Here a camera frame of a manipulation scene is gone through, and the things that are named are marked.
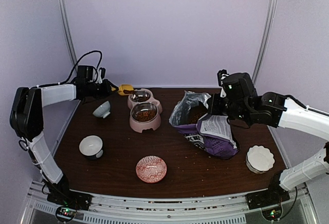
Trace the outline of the yellow plastic scoop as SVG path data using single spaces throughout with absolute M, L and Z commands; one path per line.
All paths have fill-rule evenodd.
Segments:
M 121 84 L 119 87 L 119 91 L 115 92 L 121 96 L 128 96 L 130 94 L 133 94 L 135 89 L 132 85 L 130 84 Z

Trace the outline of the purple puppy food bag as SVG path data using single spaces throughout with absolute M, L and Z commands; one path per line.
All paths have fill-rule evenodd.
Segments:
M 220 159 L 230 159 L 240 151 L 226 116 L 208 113 L 207 101 L 211 96 L 185 91 L 174 107 L 169 123 L 190 143 Z

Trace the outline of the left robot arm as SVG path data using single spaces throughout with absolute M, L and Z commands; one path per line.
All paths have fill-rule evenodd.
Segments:
M 105 79 L 105 72 L 104 68 L 82 65 L 78 66 L 78 74 L 73 79 L 31 88 L 19 87 L 15 93 L 10 126 L 20 138 L 20 147 L 28 152 L 49 190 L 54 192 L 55 199 L 64 206 L 74 201 L 74 194 L 46 144 L 43 109 L 66 101 L 82 101 L 86 97 L 98 100 L 117 93 L 118 86 Z

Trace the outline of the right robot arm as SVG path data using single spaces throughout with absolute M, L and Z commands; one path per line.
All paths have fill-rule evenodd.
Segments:
M 252 126 L 265 124 L 274 128 L 298 130 L 325 141 L 328 140 L 328 113 L 304 105 L 292 95 L 266 92 L 259 96 L 248 73 L 217 73 L 221 92 L 207 100 L 208 113 L 241 120 Z M 292 190 L 297 185 L 328 173 L 328 144 L 315 155 L 298 165 L 278 173 L 272 185 L 264 192 L 268 204 L 276 203 L 283 190 Z

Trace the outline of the pink double pet feeder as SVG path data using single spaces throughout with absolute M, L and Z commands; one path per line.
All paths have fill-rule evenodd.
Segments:
M 136 89 L 128 96 L 130 127 L 138 133 L 157 130 L 161 125 L 162 105 L 149 89 Z

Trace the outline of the brown kibble pet food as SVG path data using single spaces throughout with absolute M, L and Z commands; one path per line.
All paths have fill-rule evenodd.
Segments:
M 157 107 L 148 101 L 149 97 L 136 96 L 137 104 L 132 108 L 131 115 L 137 122 L 148 122 L 157 115 Z

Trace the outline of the light blue ceramic bowl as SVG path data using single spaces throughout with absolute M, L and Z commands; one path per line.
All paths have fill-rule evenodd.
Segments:
M 111 104 L 109 101 L 105 101 L 103 104 L 98 106 L 94 111 L 93 111 L 93 116 L 97 118 L 107 118 L 111 114 Z

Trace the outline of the black white ceramic bowl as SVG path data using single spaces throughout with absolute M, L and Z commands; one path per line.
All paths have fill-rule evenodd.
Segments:
M 104 154 L 103 141 L 100 137 L 87 136 L 79 144 L 80 153 L 88 160 L 97 160 Z

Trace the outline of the white scalloped ceramic bowl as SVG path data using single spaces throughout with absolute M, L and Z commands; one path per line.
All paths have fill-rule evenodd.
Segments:
M 250 147 L 246 154 L 246 165 L 255 174 L 264 174 L 273 168 L 274 155 L 270 149 L 260 145 Z

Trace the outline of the red patterned ceramic dish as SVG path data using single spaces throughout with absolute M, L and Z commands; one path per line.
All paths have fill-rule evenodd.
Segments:
M 136 175 L 145 183 L 158 183 L 167 174 L 167 164 L 158 156 L 145 156 L 136 164 Z

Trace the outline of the left aluminium frame post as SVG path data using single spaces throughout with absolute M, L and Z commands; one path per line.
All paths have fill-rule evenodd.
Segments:
M 76 56 L 76 52 L 74 49 L 74 43 L 71 36 L 69 21 L 68 21 L 68 15 L 66 11 L 65 6 L 65 0 L 58 0 L 59 3 L 59 9 L 60 9 L 60 15 L 62 19 L 62 25 L 64 29 L 64 36 L 66 41 L 66 46 L 69 53 L 69 58 L 72 63 L 72 69 L 69 74 L 69 77 L 65 80 L 66 83 L 71 84 L 82 84 L 82 78 L 77 77 L 78 74 L 78 58 Z

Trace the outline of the aluminium frame post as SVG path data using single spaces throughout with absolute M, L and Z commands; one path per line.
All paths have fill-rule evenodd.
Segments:
M 267 15 L 266 15 L 266 20 L 265 20 L 263 35 L 262 35 L 262 39 L 261 39 L 261 44 L 260 44 L 260 48 L 259 48 L 259 52 L 258 52 L 258 57 L 257 57 L 256 63 L 254 66 L 254 70 L 252 73 L 252 78 L 251 78 L 254 85 L 256 85 L 256 83 L 259 79 L 260 72 L 262 69 L 262 64 L 265 59 L 266 49 L 268 46 L 271 29 L 272 29 L 273 22 L 275 19 L 277 4 L 278 4 L 278 0 L 269 0 L 269 2 L 268 2 L 268 9 L 267 9 Z
M 71 84 L 82 84 L 82 78 L 77 77 L 78 74 L 78 58 L 76 56 L 76 52 L 74 49 L 74 43 L 71 36 L 69 21 L 68 21 L 68 15 L 66 11 L 65 6 L 65 0 L 58 0 L 59 3 L 59 9 L 60 9 L 60 15 L 62 19 L 62 25 L 64 29 L 64 36 L 66 41 L 66 46 L 69 53 L 69 58 L 72 63 L 72 69 L 69 74 L 69 77 L 65 80 L 66 83 Z

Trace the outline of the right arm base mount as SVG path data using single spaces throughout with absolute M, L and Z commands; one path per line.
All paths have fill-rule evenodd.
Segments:
M 271 223 L 283 220 L 294 208 L 297 198 L 298 189 L 295 188 L 294 200 L 289 210 L 284 211 L 282 203 L 290 200 L 288 191 L 271 191 L 270 189 L 248 193 L 246 200 L 249 210 L 260 209 L 263 218 Z

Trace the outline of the front aluminium rail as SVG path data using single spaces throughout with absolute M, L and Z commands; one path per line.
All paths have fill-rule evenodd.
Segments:
M 94 195 L 88 210 L 50 203 L 34 192 L 21 223 L 318 223 L 304 189 L 291 199 L 251 209 L 243 194 L 183 199 Z

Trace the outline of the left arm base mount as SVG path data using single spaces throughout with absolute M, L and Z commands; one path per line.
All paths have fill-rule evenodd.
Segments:
M 89 210 L 92 196 L 86 193 L 70 191 L 68 197 L 61 196 L 56 200 L 59 206 L 55 210 L 55 217 L 59 222 L 72 221 L 79 210 Z

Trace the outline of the right aluminium frame post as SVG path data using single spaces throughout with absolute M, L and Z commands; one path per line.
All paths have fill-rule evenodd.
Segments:
M 254 85 L 256 85 L 256 83 L 259 79 L 260 72 L 262 69 L 262 64 L 265 59 L 266 49 L 268 46 L 271 29 L 272 29 L 273 22 L 275 19 L 277 4 L 278 4 L 278 0 L 269 0 L 269 2 L 268 2 L 268 9 L 267 9 L 267 15 L 266 15 L 266 20 L 265 20 L 263 35 L 262 35 L 262 39 L 261 39 L 261 44 L 260 44 L 260 48 L 259 48 L 259 52 L 258 52 L 258 57 L 257 57 L 256 63 L 254 66 L 254 70 L 252 73 L 252 78 L 251 78 Z

